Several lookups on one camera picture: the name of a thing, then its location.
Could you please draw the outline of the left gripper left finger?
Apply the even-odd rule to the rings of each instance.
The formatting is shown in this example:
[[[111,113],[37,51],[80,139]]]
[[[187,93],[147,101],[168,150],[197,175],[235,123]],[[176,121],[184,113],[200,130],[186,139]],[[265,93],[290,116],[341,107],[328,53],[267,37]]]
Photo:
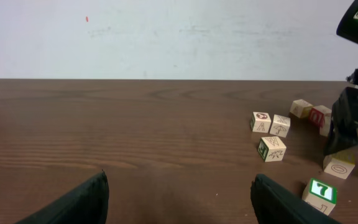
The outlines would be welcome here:
[[[109,184],[105,172],[102,171],[18,223],[105,224],[108,204]]]

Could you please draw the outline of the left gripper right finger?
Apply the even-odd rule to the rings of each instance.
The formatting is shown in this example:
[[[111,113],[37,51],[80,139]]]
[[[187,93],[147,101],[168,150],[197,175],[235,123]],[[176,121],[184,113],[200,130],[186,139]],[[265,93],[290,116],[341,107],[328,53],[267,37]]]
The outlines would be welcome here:
[[[257,174],[250,199],[259,224],[339,224],[264,174]]]

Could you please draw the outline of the yellow top wooden block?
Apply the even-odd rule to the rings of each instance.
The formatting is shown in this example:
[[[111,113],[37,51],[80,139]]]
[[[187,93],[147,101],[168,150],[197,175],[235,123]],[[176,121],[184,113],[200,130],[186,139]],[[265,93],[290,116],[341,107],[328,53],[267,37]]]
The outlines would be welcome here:
[[[323,161],[323,171],[341,179],[347,179],[355,166],[353,153],[347,151],[328,155]]]

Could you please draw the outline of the white block centre right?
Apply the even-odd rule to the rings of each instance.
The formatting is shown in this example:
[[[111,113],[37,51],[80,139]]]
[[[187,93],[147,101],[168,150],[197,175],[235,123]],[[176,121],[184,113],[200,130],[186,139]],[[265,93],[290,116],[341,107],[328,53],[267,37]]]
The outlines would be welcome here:
[[[330,131],[330,127],[331,127],[331,117],[325,116],[320,122],[319,134],[321,136],[327,137]]]

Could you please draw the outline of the tan block red side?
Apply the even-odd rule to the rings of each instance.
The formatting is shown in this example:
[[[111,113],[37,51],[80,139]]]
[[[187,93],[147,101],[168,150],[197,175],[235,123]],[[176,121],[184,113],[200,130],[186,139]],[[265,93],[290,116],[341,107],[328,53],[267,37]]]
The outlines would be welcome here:
[[[310,110],[308,119],[315,126],[322,127],[324,118],[331,116],[332,110],[324,105],[314,106]]]

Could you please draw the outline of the green number seven block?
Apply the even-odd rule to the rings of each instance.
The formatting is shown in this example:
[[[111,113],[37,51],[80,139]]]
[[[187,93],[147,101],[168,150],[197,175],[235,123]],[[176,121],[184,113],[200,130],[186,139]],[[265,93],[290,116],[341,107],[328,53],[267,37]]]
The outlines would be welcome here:
[[[337,188],[311,178],[303,191],[302,200],[325,215],[329,215],[337,204]]]

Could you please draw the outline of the white block lower left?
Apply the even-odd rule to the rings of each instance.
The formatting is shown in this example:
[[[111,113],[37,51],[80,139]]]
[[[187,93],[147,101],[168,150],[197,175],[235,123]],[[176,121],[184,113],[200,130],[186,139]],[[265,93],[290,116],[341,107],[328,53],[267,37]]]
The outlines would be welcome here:
[[[257,152],[264,162],[282,161],[287,150],[286,145],[278,136],[262,137]]]

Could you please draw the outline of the tan block yellow side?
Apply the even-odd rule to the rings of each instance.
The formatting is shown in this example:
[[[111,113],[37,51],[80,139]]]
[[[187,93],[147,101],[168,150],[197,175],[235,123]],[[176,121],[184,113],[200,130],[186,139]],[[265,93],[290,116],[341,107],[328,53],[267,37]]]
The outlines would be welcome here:
[[[290,113],[297,118],[307,118],[313,105],[303,99],[295,100],[291,104]]]

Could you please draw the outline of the umbrella blue edged block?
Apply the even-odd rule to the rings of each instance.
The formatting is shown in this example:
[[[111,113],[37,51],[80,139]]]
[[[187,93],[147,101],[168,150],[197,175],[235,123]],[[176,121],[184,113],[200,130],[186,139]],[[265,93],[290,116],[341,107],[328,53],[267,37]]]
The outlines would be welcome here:
[[[290,130],[290,123],[290,118],[275,114],[270,127],[270,134],[285,138]]]

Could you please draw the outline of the ball picture white block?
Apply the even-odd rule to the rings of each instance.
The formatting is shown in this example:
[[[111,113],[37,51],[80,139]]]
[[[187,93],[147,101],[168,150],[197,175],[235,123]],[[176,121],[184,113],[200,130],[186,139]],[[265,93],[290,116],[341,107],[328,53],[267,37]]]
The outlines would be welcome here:
[[[250,121],[250,128],[252,132],[256,133],[268,133],[272,120],[268,113],[265,112],[253,112],[252,119]]]

